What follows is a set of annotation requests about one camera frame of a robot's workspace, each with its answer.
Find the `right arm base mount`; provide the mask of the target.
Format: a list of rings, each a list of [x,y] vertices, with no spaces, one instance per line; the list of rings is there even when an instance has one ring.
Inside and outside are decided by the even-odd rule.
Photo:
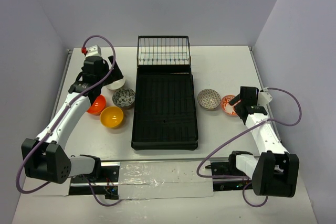
[[[241,178],[245,174],[236,168],[231,168],[229,161],[210,162],[206,165],[212,176],[234,176],[234,178],[213,178],[213,191],[242,190],[251,182],[249,178]]]

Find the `dark floral patterned bowl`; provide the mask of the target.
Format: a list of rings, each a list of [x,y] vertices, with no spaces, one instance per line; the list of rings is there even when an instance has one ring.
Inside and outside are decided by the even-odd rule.
[[[114,92],[112,102],[121,109],[130,109],[135,103],[135,92],[130,88],[120,88]]]

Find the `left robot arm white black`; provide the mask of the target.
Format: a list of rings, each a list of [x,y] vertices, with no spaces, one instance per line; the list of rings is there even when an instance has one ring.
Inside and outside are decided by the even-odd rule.
[[[69,177],[84,175],[90,181],[102,176],[100,158],[92,155],[69,157],[65,146],[81,117],[94,104],[104,86],[119,71],[114,56],[87,56],[70,86],[65,102],[48,126],[34,139],[24,140],[23,164],[18,173],[47,183],[64,183]]]

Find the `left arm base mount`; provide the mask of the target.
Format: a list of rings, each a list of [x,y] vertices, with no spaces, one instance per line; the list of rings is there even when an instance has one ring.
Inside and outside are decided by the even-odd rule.
[[[71,178],[68,195],[69,196],[88,196],[92,191],[86,178],[90,180],[95,195],[103,196],[106,200],[119,200],[118,179],[120,165],[102,164],[100,174],[97,178],[78,175]]]

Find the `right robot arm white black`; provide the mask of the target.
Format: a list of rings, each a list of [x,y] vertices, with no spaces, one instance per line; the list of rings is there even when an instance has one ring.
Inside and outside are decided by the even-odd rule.
[[[256,87],[240,87],[231,101],[234,111],[247,127],[259,151],[259,157],[245,151],[233,151],[228,171],[233,177],[242,174],[250,178],[258,196],[288,197],[295,195],[299,172],[299,157],[291,154],[276,136],[271,119],[259,99],[265,91]]]

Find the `brown geometric patterned bowl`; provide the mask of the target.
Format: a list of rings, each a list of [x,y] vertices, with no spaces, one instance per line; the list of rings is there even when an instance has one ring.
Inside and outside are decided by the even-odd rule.
[[[203,89],[197,95],[199,105],[206,110],[214,110],[221,103],[220,94],[213,89]]]

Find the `orange white patterned bowl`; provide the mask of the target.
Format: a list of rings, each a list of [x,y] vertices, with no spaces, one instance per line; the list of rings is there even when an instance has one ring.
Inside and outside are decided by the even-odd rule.
[[[234,108],[229,104],[229,102],[234,98],[234,95],[226,95],[221,99],[220,106],[223,110],[223,112],[228,116],[235,116],[237,117],[236,112],[234,111]]]

